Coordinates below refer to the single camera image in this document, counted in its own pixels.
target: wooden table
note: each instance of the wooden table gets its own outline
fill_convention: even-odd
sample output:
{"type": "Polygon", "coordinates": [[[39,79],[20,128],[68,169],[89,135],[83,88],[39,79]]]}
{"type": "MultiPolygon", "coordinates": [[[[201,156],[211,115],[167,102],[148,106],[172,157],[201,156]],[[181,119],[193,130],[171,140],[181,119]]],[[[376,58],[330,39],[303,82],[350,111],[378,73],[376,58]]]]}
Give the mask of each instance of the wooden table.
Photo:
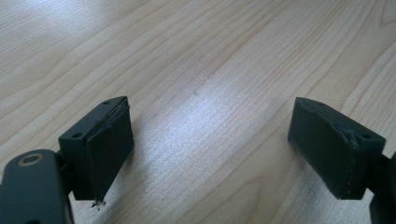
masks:
{"type": "Polygon", "coordinates": [[[3,0],[0,40],[2,173],[129,97],[134,155],[100,211],[70,196],[77,223],[370,223],[287,133],[303,96],[393,154],[394,0],[3,0]]]}

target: black bracket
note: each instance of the black bracket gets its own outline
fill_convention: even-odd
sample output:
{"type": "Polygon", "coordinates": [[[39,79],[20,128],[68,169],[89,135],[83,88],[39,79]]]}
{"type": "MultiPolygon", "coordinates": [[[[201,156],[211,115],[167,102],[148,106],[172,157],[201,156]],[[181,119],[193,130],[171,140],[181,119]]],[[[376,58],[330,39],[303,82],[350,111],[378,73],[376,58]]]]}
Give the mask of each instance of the black bracket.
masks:
{"type": "Polygon", "coordinates": [[[338,199],[360,200],[374,193],[373,223],[396,221],[396,154],[382,155],[385,138],[331,107],[296,98],[289,141],[338,199]]]}
{"type": "Polygon", "coordinates": [[[99,104],[60,138],[10,161],[0,188],[0,223],[74,223],[68,199],[101,202],[134,148],[126,96],[99,104]]]}

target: black plastic part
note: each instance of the black plastic part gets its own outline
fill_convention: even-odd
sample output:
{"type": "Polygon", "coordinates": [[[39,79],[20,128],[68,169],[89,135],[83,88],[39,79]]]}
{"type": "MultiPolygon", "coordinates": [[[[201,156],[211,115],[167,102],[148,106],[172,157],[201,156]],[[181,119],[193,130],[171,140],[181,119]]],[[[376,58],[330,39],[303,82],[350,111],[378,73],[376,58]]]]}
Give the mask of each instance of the black plastic part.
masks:
{"type": "Polygon", "coordinates": [[[127,97],[101,103],[65,132],[59,143],[63,170],[69,173],[64,181],[72,183],[75,198],[102,201],[134,147],[127,97]]]}
{"type": "Polygon", "coordinates": [[[385,138],[331,107],[296,98],[289,141],[339,199],[361,199],[364,173],[379,160],[385,138]]]}
{"type": "Polygon", "coordinates": [[[53,151],[30,151],[7,164],[0,192],[0,223],[73,223],[53,151]]]}
{"type": "Polygon", "coordinates": [[[288,138],[336,198],[361,199],[367,188],[372,222],[396,223],[396,154],[381,154],[385,138],[305,98],[296,98],[288,138]]]}

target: wood grain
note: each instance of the wood grain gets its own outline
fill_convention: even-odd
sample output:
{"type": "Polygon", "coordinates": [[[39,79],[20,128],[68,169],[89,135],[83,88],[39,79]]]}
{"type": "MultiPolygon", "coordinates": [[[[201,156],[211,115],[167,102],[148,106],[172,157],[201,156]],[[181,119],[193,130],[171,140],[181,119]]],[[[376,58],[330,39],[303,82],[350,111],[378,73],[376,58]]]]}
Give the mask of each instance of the wood grain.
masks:
{"type": "Polygon", "coordinates": [[[1,172],[129,97],[134,155],[77,223],[370,223],[286,136],[304,96],[394,153],[394,0],[4,0],[0,40],[1,172]]]}

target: black clamp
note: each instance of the black clamp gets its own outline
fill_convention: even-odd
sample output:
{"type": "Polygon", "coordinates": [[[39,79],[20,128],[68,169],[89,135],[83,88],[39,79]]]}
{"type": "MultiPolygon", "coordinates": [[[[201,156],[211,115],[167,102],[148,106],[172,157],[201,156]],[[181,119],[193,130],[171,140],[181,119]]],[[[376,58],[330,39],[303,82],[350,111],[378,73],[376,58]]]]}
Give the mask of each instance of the black clamp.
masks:
{"type": "Polygon", "coordinates": [[[10,161],[0,188],[0,223],[74,223],[68,199],[101,202],[134,148],[126,96],[99,104],[60,138],[10,161]]]}
{"type": "Polygon", "coordinates": [[[289,141],[337,199],[375,195],[372,223],[396,223],[396,154],[382,154],[386,139],[331,107],[296,98],[289,141]]]}

